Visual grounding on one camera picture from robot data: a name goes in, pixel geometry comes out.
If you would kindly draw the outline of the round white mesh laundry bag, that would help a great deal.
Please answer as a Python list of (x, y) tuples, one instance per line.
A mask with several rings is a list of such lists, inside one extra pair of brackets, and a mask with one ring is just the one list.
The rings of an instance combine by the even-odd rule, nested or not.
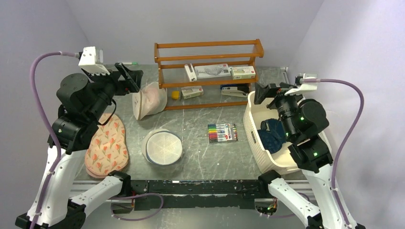
[(145, 159), (154, 165), (172, 165), (183, 154), (182, 140), (168, 129), (155, 129), (144, 137), (141, 151)]

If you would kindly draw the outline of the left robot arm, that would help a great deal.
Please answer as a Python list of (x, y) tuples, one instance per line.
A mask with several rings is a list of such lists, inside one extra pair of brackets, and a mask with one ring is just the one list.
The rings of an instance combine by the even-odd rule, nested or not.
[(114, 96), (140, 90), (143, 71), (121, 63), (106, 75), (86, 71), (65, 77), (56, 95), (61, 101), (58, 118), (51, 126), (48, 157), (38, 194), (27, 213), (16, 218), (22, 229), (79, 229), (85, 219), (108, 199), (125, 199), (134, 194), (131, 178), (113, 169), (99, 184), (70, 197), (79, 161), (101, 126)]

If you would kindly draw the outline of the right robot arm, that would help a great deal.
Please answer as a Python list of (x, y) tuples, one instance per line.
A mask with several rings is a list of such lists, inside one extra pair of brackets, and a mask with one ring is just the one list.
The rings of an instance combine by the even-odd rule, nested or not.
[(326, 111), (314, 99), (305, 99), (301, 89), (317, 84), (316, 79), (302, 79), (299, 86), (255, 84), (255, 104), (265, 99), (272, 101), (268, 109), (275, 109), (289, 142), (289, 152), (297, 167), (306, 177), (316, 204), (288, 185), (282, 176), (270, 170), (259, 176), (258, 192), (282, 202), (307, 229), (361, 229), (349, 212), (336, 180), (338, 157), (333, 156), (320, 133), (329, 126)]

